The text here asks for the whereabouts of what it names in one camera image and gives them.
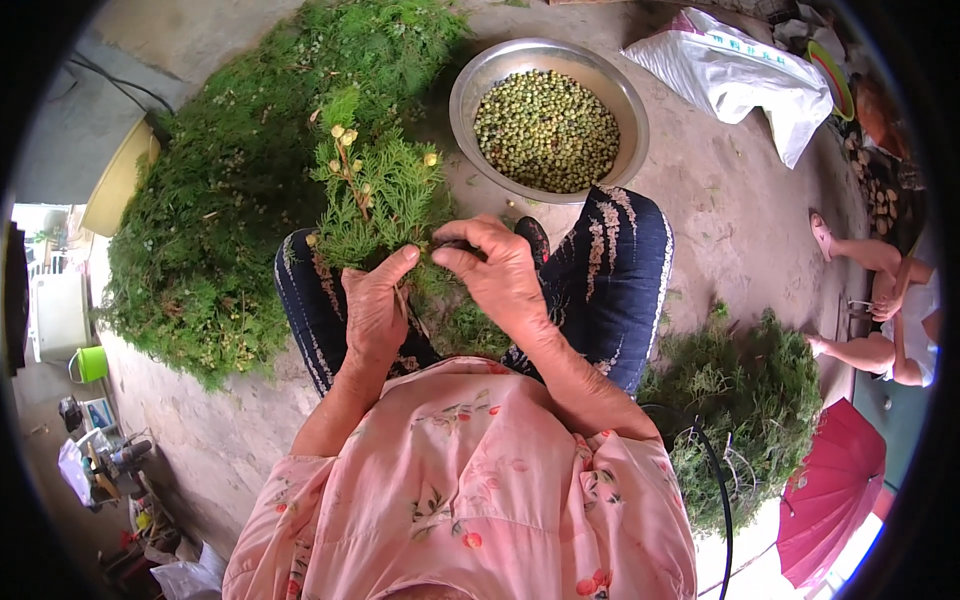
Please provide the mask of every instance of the wrinkled hand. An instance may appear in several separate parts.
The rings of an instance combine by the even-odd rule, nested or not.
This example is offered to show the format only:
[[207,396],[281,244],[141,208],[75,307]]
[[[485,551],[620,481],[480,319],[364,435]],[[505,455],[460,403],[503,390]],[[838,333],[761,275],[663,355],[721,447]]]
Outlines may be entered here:
[[546,302],[537,281],[530,244],[491,215],[451,221],[434,233],[434,240],[467,240],[487,255],[439,248],[433,260],[467,286],[480,309],[517,344],[533,343],[550,326]]
[[898,314],[901,306],[903,306],[903,296],[893,298],[881,296],[880,300],[870,307],[870,312],[874,313],[874,321],[883,322]]
[[347,293],[349,358],[365,364],[386,365],[387,369],[394,363],[408,328],[394,286],[414,268],[419,257],[416,246],[404,246],[370,273],[343,270],[340,281]]

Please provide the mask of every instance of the concrete floor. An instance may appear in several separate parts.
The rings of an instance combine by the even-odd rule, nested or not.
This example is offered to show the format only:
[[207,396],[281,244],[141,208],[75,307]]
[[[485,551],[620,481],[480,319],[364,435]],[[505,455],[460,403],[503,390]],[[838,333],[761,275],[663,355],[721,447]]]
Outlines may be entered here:
[[[236,25],[231,32],[218,23],[224,11],[196,4],[205,5],[117,2],[104,10],[96,27],[104,40],[199,85],[296,2],[272,3],[269,9],[248,0],[231,2],[226,21]],[[669,20],[675,6],[549,7],[536,0],[530,9],[478,0],[465,4],[477,50],[514,37],[565,39],[612,62],[636,88],[652,138],[646,162],[628,187],[660,204],[675,232],[670,287],[683,297],[666,307],[670,327],[695,327],[712,299],[721,298],[732,317],[744,323],[771,306],[787,324],[846,336],[840,331],[846,329],[838,312],[840,299],[864,297],[865,273],[847,261],[827,268],[810,235],[808,213],[818,210],[838,234],[857,237],[866,237],[867,217],[840,143],[826,126],[791,171],[778,159],[762,112],[755,110],[739,125],[720,123],[619,54],[620,47]],[[162,24],[162,36],[136,21],[144,14]],[[214,36],[201,36],[204,29]],[[446,133],[437,135],[443,146]],[[478,172],[457,152],[447,153],[446,165],[454,197],[466,214],[532,214],[544,223],[553,244],[576,219],[577,207],[529,205],[483,176],[467,185]],[[508,209],[508,201],[515,205]],[[90,262],[91,287],[101,289],[108,276],[106,240],[97,240]],[[102,340],[124,427],[151,429],[176,480],[176,503],[192,509],[184,512],[192,515],[190,524],[228,556],[264,477],[317,402],[296,349],[291,343],[290,351],[277,359],[273,380],[233,377],[225,392],[207,395],[192,377],[171,372],[109,332]],[[850,392],[852,370],[832,359],[822,367],[828,401]]]

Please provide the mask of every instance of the pink slipper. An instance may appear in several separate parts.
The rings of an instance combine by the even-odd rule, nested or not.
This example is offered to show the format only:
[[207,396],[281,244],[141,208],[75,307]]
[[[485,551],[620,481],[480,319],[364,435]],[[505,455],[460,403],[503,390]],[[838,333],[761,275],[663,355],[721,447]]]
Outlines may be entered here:
[[830,233],[824,218],[817,213],[810,215],[810,230],[813,231],[813,237],[820,246],[820,252],[824,254],[824,260],[830,262],[830,242],[833,240],[833,234]]

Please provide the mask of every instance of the yellow basin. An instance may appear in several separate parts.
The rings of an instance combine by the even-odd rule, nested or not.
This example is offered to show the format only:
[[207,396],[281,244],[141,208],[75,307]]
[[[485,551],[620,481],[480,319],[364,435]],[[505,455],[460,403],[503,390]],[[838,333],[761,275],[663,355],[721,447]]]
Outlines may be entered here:
[[136,189],[137,161],[144,156],[146,166],[149,166],[159,154],[160,143],[154,137],[153,130],[146,121],[140,119],[120,143],[93,188],[90,199],[86,201],[80,227],[104,237],[113,237],[120,227],[124,208]]

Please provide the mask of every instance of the navy floral pants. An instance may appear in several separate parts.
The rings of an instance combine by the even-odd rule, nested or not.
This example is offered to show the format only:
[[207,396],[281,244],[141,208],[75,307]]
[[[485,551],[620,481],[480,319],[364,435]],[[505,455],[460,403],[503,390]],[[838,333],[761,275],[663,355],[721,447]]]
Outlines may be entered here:
[[[301,229],[276,253],[276,291],[303,361],[323,397],[347,355],[347,299],[340,273],[307,246]],[[673,232],[648,198],[619,187],[590,188],[580,218],[539,270],[550,318],[590,364],[632,394],[650,356],[673,264]],[[439,356],[416,319],[391,376]],[[540,379],[516,346],[500,361]]]

